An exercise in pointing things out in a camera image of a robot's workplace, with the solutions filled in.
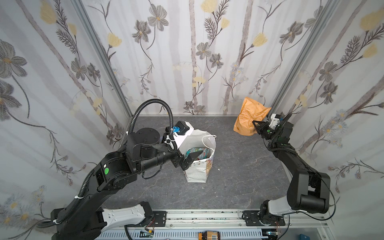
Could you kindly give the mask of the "orange snack bag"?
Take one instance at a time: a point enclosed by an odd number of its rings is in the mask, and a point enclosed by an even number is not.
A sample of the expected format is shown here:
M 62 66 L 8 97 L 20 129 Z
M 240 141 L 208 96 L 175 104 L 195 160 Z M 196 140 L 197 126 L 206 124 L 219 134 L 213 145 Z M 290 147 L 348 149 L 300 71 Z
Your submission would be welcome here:
M 262 121 L 270 112 L 271 108 L 246 97 L 243 101 L 241 112 L 238 115 L 234 131 L 242 136 L 252 136 L 256 133 L 253 121 Z

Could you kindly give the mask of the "white patterned paper bag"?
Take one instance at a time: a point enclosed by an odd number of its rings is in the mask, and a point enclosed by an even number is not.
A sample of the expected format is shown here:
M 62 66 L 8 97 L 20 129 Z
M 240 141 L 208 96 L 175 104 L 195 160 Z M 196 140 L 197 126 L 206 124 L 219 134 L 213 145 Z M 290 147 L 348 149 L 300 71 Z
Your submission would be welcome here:
M 206 183 L 209 172 L 213 165 L 216 150 L 216 135 L 211 135 L 207 131 L 193 130 L 186 137 L 179 150 L 186 157 L 190 153 L 202 151 L 197 160 L 184 171 L 188 183 Z

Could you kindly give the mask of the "teal Fox's candy bag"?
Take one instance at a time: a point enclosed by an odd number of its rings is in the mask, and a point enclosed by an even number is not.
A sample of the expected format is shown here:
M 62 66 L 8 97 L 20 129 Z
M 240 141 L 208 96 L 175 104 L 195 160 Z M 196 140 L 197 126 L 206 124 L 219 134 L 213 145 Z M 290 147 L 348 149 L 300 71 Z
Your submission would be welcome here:
M 205 160 L 211 157 L 212 150 L 207 147 L 191 148 L 186 153 L 186 159 L 190 158 L 193 161 Z

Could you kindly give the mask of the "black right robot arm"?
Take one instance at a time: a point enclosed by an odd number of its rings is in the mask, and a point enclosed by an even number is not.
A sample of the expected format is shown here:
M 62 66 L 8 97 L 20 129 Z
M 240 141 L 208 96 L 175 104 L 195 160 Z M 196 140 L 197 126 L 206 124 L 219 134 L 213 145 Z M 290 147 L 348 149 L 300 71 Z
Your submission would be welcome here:
M 271 127 L 268 121 L 254 120 L 252 123 L 257 133 L 268 141 L 267 149 L 292 174 L 286 196 L 261 204 L 257 213 L 259 222 L 265 226 L 275 223 L 284 225 L 284 216 L 291 214 L 303 213 L 311 217 L 327 213 L 330 199 L 335 198 L 331 191 L 331 179 L 307 164 L 289 143 L 293 124 L 287 119 L 275 127 Z

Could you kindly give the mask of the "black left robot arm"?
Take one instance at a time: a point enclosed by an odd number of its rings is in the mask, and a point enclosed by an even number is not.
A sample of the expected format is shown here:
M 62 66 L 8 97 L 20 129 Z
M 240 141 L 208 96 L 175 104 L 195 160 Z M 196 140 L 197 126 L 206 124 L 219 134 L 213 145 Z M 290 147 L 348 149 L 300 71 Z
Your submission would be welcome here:
M 160 104 L 168 112 L 169 126 L 163 135 L 152 128 L 134 131 L 140 113 L 150 104 Z M 176 168 L 187 170 L 197 155 L 185 157 L 179 148 L 193 130 L 188 122 L 175 123 L 171 108 L 163 100 L 145 101 L 132 116 L 120 148 L 108 153 L 88 173 L 79 193 L 67 207 L 54 209 L 50 220 L 38 223 L 37 228 L 55 227 L 53 240 L 94 240 L 103 231 L 118 224 L 140 226 L 150 223 L 154 214 L 147 202 L 136 206 L 132 215 L 123 209 L 103 209 L 102 204 L 126 185 L 136 181 L 138 175 L 144 175 L 151 168 L 162 167 L 168 161 Z

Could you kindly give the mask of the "orange black device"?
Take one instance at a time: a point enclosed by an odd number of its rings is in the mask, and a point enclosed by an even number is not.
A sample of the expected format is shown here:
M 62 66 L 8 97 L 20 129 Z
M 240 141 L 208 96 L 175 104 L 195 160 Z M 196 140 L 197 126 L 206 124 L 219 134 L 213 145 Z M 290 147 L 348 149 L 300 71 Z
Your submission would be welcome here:
M 205 231 L 198 234 L 198 240 L 220 240 L 221 234 L 218 231 Z

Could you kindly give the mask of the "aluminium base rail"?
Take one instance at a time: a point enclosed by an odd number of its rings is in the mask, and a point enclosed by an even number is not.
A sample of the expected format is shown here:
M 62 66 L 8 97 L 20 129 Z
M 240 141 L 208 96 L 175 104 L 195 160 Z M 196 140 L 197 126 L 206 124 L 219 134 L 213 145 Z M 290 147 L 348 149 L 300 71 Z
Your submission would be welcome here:
M 333 240 L 323 217 L 302 214 L 284 216 L 284 225 L 262 225 L 259 210 L 154 210 L 148 219 L 137 210 L 111 210 L 110 221 L 99 240 L 197 240 L 205 231 L 218 231 L 222 240 L 298 240 L 299 234 L 311 240 Z

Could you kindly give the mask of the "blue object at rail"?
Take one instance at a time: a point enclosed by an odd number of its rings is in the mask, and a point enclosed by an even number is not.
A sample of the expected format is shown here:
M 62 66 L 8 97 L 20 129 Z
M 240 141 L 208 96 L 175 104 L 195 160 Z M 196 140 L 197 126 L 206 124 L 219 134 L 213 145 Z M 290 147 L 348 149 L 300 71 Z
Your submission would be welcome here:
M 298 240 L 311 240 L 309 236 L 304 234 L 299 234 Z

